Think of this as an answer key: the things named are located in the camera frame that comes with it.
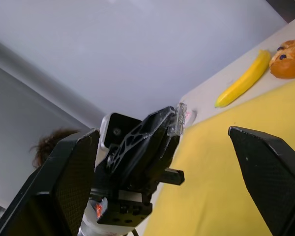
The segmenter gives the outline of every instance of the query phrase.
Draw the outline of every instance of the table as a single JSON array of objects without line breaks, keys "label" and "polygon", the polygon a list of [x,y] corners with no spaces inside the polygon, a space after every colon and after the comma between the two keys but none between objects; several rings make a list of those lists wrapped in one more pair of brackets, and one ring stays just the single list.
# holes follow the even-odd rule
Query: table
[{"label": "table", "polygon": [[257,57],[260,49],[269,50],[274,55],[281,43],[291,39],[295,39],[295,20],[183,96],[181,102],[187,104],[189,110],[197,111],[197,117],[193,124],[290,82],[291,80],[275,78],[268,70],[250,90],[235,102],[225,108],[214,107],[219,95],[246,71]]},{"label": "table", "polygon": [[[165,186],[165,189],[161,193],[160,200],[158,201],[155,211],[148,224],[145,236],[193,236],[206,235],[206,233],[208,233],[201,231],[202,223],[200,225],[198,224],[199,219],[203,219],[204,221],[208,220],[205,220],[204,218],[205,212],[208,211],[208,209],[206,208],[207,205],[201,203],[199,204],[201,207],[191,207],[188,204],[194,204],[195,199],[187,195],[202,194],[201,189],[192,189],[194,188],[196,183],[201,184],[201,182],[196,181],[196,178],[205,177],[206,175],[204,175],[204,173],[207,174],[207,170],[205,169],[203,170],[204,173],[201,173],[202,169],[199,168],[197,170],[194,168],[195,166],[197,166],[197,164],[199,164],[198,160],[195,160],[195,158],[198,157],[199,160],[201,160],[201,165],[207,164],[208,166],[212,167],[212,163],[210,163],[209,158],[214,158],[216,156],[231,157],[231,164],[228,165],[228,162],[224,162],[225,158],[223,159],[224,161],[220,163],[218,159],[213,159],[214,163],[217,162],[220,164],[218,165],[218,168],[221,168],[223,175],[214,177],[209,176],[209,178],[207,178],[207,181],[211,181],[213,183],[213,186],[211,190],[204,193],[205,196],[200,196],[198,201],[196,202],[200,202],[201,200],[211,201],[211,203],[214,205],[215,203],[219,202],[217,201],[218,198],[221,198],[225,194],[227,197],[231,198],[232,196],[227,194],[227,188],[225,188],[225,186],[227,185],[223,184],[222,182],[223,180],[228,179],[231,180],[229,183],[236,183],[239,186],[239,188],[235,188],[235,192],[237,192],[238,194],[243,194],[244,198],[242,200],[239,199],[237,203],[231,201],[231,204],[228,207],[226,207],[226,210],[230,212],[236,212],[234,204],[237,204],[238,207],[243,207],[244,210],[250,211],[251,214],[247,217],[247,215],[243,213],[245,211],[242,211],[241,214],[236,216],[236,219],[240,220],[241,217],[244,216],[246,217],[244,218],[244,223],[239,227],[231,228],[228,228],[227,225],[227,223],[230,223],[227,220],[228,216],[223,215],[222,218],[219,218],[217,220],[219,226],[217,225],[217,227],[215,227],[214,230],[217,230],[220,233],[219,235],[261,235],[258,233],[263,233],[263,235],[270,235],[269,230],[267,229],[258,210],[256,209],[255,205],[250,199],[250,196],[245,189],[243,181],[240,178],[240,169],[237,164],[237,160],[235,159],[235,153],[232,149],[231,141],[227,137],[227,128],[230,125],[242,125],[248,128],[260,129],[272,134],[277,134],[282,138],[287,138],[286,141],[290,141],[291,143],[293,143],[293,148],[295,149],[295,131],[293,131],[293,129],[295,129],[295,104],[292,107],[289,107],[289,102],[293,103],[295,101],[295,80],[277,79],[274,76],[272,76],[269,71],[267,71],[263,75],[263,77],[249,91],[247,91],[244,95],[242,95],[231,105],[225,108],[215,108],[214,104],[218,96],[225,89],[227,89],[227,87],[229,87],[249,67],[249,65],[257,56],[259,49],[266,49],[274,54],[277,50],[277,47],[282,42],[290,39],[295,39],[295,20],[287,26],[285,26],[284,28],[282,28],[281,30],[279,30],[271,37],[269,37],[268,39],[266,39],[264,42],[262,42],[261,44],[259,44],[258,46],[256,46],[240,58],[238,58],[236,61],[225,67],[216,75],[214,75],[198,87],[191,90],[185,96],[183,96],[181,102],[186,103],[189,110],[195,110],[198,113],[193,124],[197,124],[207,119],[208,120],[187,129],[183,141],[179,146],[173,164],[174,167],[178,169],[183,169],[186,172],[186,183],[182,187]],[[291,86],[287,88],[281,87],[287,83],[293,84],[291,84]],[[273,91],[270,92],[269,95],[265,94],[259,98],[256,98],[278,87],[281,87],[278,91]],[[283,121],[286,117],[280,117],[280,114],[284,114],[282,110],[275,112],[273,110],[275,107],[271,108],[268,106],[264,106],[264,96],[265,98],[269,99],[268,105],[273,103],[273,101],[275,101],[276,99],[279,99],[281,102],[283,102],[285,104],[283,108],[288,110],[285,112],[289,114],[289,117],[291,118],[291,120],[293,120],[293,122],[291,122],[291,120],[286,120],[287,123]],[[238,108],[236,107],[251,99],[253,100],[248,103],[251,103],[252,105],[243,104]],[[225,112],[225,114],[213,117],[222,112]],[[275,121],[275,125],[273,125],[273,121],[271,119],[275,116],[279,117]],[[267,118],[265,120],[255,120],[255,117]],[[214,150],[212,149],[213,145],[220,145],[222,152],[214,152]],[[227,166],[228,169],[231,171],[230,176],[225,175]],[[158,198],[158,194],[159,191],[155,193],[155,195],[153,196],[153,203],[155,203],[156,199]],[[189,206],[189,208],[186,207],[187,212],[185,215],[179,215],[181,211],[179,211],[177,207],[184,207],[184,203],[186,203]],[[214,207],[212,208],[212,211],[213,213],[211,214],[211,217],[214,217],[214,213],[219,213],[218,209]],[[256,228],[253,230],[247,227],[247,225],[249,225],[251,222],[253,222],[253,225],[256,226]],[[142,233],[145,230],[146,225],[147,221],[143,222],[143,224],[141,224],[138,227],[138,231]],[[221,233],[221,231],[219,231],[221,227],[225,227],[224,234]]]}]

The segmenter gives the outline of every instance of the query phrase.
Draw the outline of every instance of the bolt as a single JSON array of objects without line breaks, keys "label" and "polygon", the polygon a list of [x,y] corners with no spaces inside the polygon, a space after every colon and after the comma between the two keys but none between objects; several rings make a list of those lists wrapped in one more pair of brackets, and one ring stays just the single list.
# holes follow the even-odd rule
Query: bolt
[{"label": "bolt", "polygon": [[116,136],[119,136],[121,134],[121,130],[119,128],[115,128],[113,129],[113,134],[115,134]]}]

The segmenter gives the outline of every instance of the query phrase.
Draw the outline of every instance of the yellow tablecloth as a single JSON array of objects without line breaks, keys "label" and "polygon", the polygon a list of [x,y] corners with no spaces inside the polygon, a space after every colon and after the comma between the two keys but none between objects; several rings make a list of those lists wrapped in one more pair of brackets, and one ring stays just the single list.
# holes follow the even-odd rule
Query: yellow tablecloth
[{"label": "yellow tablecloth", "polygon": [[279,136],[295,150],[295,80],[186,130],[172,164],[185,183],[164,186],[145,236],[271,235],[246,190],[231,125]]}]

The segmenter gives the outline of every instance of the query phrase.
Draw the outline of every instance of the banana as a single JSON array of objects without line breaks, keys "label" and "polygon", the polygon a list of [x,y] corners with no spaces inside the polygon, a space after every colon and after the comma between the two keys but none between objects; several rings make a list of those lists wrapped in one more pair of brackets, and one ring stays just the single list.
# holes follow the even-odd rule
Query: banana
[{"label": "banana", "polygon": [[259,54],[250,67],[217,99],[215,107],[225,107],[234,102],[257,82],[266,71],[271,59],[267,50],[259,50]]}]

